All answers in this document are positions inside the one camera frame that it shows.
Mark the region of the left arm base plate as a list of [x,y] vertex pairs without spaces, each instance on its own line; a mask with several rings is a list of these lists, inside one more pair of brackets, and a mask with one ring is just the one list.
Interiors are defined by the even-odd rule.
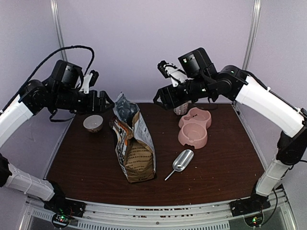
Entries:
[[44,208],[70,218],[82,218],[86,204],[80,201],[65,199],[63,202],[43,201]]

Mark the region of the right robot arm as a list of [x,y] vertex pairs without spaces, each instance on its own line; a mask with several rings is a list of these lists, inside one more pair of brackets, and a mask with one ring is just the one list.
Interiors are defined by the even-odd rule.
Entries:
[[153,99],[164,109],[174,109],[201,98],[215,101],[222,95],[255,110],[282,130],[274,159],[246,200],[246,208],[257,211],[289,168],[301,161],[307,149],[306,110],[290,105],[252,73],[233,65],[217,72],[213,64],[206,68],[180,69],[161,61],[157,68],[166,79],[173,80],[171,85],[160,88]]

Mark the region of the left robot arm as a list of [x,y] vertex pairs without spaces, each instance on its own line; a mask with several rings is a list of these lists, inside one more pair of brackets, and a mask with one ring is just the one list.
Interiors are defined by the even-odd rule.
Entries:
[[[51,121],[58,110],[81,115],[111,110],[114,102],[105,91],[89,89],[98,76],[94,70],[83,75],[81,67],[58,60],[46,80],[27,82],[0,113],[0,144],[4,145],[20,126],[44,108],[51,113]],[[68,200],[62,197],[61,189],[54,183],[19,170],[3,156],[0,158],[0,185],[49,201],[59,213],[69,209]]]

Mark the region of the metal food scoop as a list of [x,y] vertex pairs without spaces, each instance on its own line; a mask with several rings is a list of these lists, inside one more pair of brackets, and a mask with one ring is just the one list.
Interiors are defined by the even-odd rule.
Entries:
[[182,151],[177,158],[173,161],[172,167],[173,170],[172,172],[165,178],[165,181],[169,179],[169,177],[175,173],[175,172],[181,172],[186,169],[188,164],[191,162],[193,159],[194,152],[190,149],[186,149]]

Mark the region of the brown pet food bag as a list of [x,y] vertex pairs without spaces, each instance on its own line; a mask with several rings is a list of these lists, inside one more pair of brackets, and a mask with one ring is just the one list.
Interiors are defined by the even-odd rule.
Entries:
[[129,183],[151,180],[156,174],[155,149],[139,106],[120,93],[109,126],[114,135],[115,154]]

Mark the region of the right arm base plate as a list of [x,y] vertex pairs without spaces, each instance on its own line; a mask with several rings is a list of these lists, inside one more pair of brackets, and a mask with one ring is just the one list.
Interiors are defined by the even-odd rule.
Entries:
[[230,202],[229,205],[233,217],[259,212],[263,209],[271,207],[271,204],[268,200],[254,200],[251,197],[237,199]]

